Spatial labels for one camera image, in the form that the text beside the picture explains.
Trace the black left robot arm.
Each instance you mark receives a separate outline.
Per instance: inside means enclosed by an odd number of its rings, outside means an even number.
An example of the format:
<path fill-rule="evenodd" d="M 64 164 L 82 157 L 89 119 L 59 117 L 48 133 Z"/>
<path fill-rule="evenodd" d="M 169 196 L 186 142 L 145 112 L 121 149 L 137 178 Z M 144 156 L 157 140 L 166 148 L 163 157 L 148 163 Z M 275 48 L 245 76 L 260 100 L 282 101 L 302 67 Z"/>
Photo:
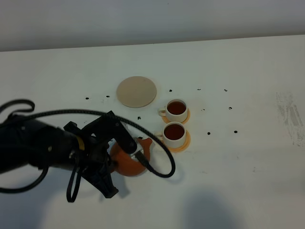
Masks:
<path fill-rule="evenodd" d="M 137 150 L 135 139 L 114 119 L 112 111 L 82 129 L 74 122 L 59 128 L 36 119 L 7 125 L 0 129 L 0 171 L 25 165 L 44 173 L 49 167 L 62 168 L 72 171 L 67 188 L 69 202 L 76 199 L 82 178 L 106 198 L 112 198 L 118 192 L 112 183 L 114 165 L 107 152 L 112 139 L 128 154 Z"/>

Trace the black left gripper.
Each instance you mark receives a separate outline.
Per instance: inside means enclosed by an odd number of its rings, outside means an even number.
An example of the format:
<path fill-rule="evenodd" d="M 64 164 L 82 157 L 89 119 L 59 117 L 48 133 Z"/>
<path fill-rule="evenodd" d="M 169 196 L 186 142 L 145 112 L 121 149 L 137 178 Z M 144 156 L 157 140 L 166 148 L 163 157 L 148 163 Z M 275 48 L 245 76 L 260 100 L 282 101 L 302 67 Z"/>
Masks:
<path fill-rule="evenodd" d="M 111 172 L 119 171 L 132 161 L 132 154 L 137 152 L 137 140 L 130 133 L 113 111 L 109 111 L 79 129 L 77 124 L 69 122 L 64 130 L 80 137 L 85 147 L 90 149 L 92 159 L 107 157 L 107 163 L 90 164 L 82 171 L 82 177 L 98 189 L 105 198 L 112 198 L 118 193 L 113 185 Z"/>

